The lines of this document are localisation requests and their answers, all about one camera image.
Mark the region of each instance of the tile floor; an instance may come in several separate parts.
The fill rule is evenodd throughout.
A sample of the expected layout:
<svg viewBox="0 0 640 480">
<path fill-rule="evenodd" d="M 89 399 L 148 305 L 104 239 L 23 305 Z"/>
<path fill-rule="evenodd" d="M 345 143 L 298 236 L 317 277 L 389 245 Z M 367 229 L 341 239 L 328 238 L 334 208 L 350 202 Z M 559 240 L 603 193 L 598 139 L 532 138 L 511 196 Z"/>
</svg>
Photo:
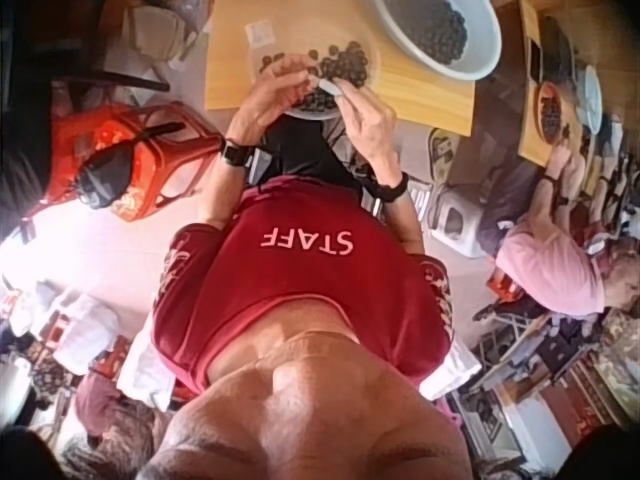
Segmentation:
<svg viewBox="0 0 640 480">
<path fill-rule="evenodd" d="M 159 103 L 180 100 L 213 126 L 224 130 L 233 112 L 204 111 L 207 37 L 202 36 L 187 58 L 184 71 L 160 68 L 172 85 L 169 94 L 154 95 Z M 145 74 L 149 64 L 117 43 L 107 56 L 114 71 Z M 398 128 L 405 171 L 429 180 L 426 138 L 430 129 L 403 122 Z M 177 184 L 190 178 L 179 172 Z M 195 218 L 197 198 L 184 199 L 142 221 L 126 224 L 108 211 L 91 211 L 73 202 L 50 208 L 35 218 L 37 238 L 27 246 L 5 244 L 0 250 L 0 270 L 16 286 L 33 279 L 48 279 L 60 288 L 86 292 L 114 307 L 122 330 L 135 334 L 144 322 L 173 233 Z M 493 267 L 484 259 L 469 260 L 425 234 L 427 252 L 445 262 L 451 277 L 454 325 L 465 343 L 473 345 L 483 329 L 471 316 L 492 294 L 484 282 Z"/>
</svg>

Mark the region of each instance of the hand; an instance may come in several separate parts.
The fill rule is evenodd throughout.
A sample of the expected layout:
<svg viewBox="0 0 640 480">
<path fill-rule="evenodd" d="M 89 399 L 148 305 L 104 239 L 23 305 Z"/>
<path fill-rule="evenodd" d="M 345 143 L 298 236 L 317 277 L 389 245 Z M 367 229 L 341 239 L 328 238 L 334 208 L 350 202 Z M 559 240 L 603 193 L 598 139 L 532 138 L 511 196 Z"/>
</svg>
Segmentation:
<svg viewBox="0 0 640 480">
<path fill-rule="evenodd" d="M 618 159 L 612 155 L 608 155 L 604 157 L 602 161 L 602 176 L 611 180 L 613 177 L 613 172 L 616 170 L 618 166 Z"/>
<path fill-rule="evenodd" d="M 571 159 L 571 150 L 569 149 L 569 141 L 563 139 L 553 146 L 549 163 L 547 164 L 547 175 L 558 178 L 562 169 Z"/>
<path fill-rule="evenodd" d="M 572 201 L 578 198 L 586 167 L 587 162 L 582 155 L 571 156 L 562 172 L 561 192 L 563 197 Z"/>
<path fill-rule="evenodd" d="M 315 64 L 307 55 L 286 55 L 269 65 L 233 117 L 227 138 L 239 145 L 257 145 L 269 125 L 313 91 L 307 68 Z"/>
<path fill-rule="evenodd" d="M 358 90 L 347 81 L 333 81 L 344 94 L 336 97 L 336 103 L 349 140 L 369 162 L 380 185 L 398 186 L 402 171 L 393 148 L 396 112 L 367 87 Z"/>
</svg>

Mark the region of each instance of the small bowl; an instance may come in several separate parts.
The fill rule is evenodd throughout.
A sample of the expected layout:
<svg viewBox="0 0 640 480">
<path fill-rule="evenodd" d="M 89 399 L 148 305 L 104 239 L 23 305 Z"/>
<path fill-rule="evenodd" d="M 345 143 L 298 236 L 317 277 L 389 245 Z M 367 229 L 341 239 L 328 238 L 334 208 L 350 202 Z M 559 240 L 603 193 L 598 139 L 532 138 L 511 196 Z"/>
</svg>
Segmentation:
<svg viewBox="0 0 640 480">
<path fill-rule="evenodd" d="M 255 81 L 262 68 L 262 58 L 273 57 L 278 53 L 302 53 L 317 50 L 318 61 L 329 55 L 329 47 L 336 45 L 341 51 L 347 48 L 349 42 L 357 41 L 362 46 L 369 64 L 367 65 L 368 78 L 366 85 L 370 88 L 375 85 L 380 72 L 380 52 L 375 39 L 368 27 L 358 19 L 336 19 L 323 11 L 326 6 L 320 3 L 306 5 L 306 8 L 288 12 L 288 15 L 278 15 L 270 19 L 275 42 L 269 45 L 249 49 L 249 71 L 251 80 Z M 303 120 L 330 120 L 340 116 L 337 108 L 325 112 L 303 112 L 292 109 L 287 115 Z"/>
<path fill-rule="evenodd" d="M 558 134 L 553 138 L 545 137 L 544 130 L 542 129 L 542 100 L 545 98 L 554 98 L 558 102 L 558 108 L 560 110 L 560 129 L 558 130 Z M 556 88 L 556 86 L 551 82 L 544 82 L 538 88 L 538 94 L 536 96 L 536 126 L 538 127 L 538 133 L 540 137 L 547 142 L 549 145 L 555 145 L 558 140 L 562 137 L 563 131 L 563 121 L 562 121 L 562 96 L 560 92 Z"/>
</svg>

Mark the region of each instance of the black bag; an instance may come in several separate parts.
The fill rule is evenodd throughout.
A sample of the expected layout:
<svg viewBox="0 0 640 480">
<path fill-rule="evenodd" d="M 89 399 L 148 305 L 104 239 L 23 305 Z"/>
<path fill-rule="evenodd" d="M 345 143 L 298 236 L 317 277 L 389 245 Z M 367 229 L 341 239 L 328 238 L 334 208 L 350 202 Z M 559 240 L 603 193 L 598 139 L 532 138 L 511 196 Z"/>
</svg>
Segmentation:
<svg viewBox="0 0 640 480">
<path fill-rule="evenodd" d="M 136 144 L 183 128 L 185 125 L 182 122 L 149 127 L 131 140 L 93 154 L 78 171 L 73 185 L 80 201 L 94 210 L 110 206 L 129 188 Z"/>
</svg>

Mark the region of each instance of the black watch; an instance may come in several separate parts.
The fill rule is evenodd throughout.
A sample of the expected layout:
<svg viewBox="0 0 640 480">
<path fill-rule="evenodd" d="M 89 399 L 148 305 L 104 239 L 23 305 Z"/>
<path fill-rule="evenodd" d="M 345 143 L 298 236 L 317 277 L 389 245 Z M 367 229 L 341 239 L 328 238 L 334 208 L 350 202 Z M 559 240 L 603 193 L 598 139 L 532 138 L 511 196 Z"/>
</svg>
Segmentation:
<svg viewBox="0 0 640 480">
<path fill-rule="evenodd" d="M 220 156 L 232 167 L 249 168 L 253 162 L 256 147 L 240 146 L 225 139 Z"/>
<path fill-rule="evenodd" d="M 376 197 L 384 203 L 393 203 L 407 191 L 409 186 L 409 175 L 402 173 L 402 180 L 397 187 L 389 187 L 387 185 L 376 186 Z"/>
</svg>

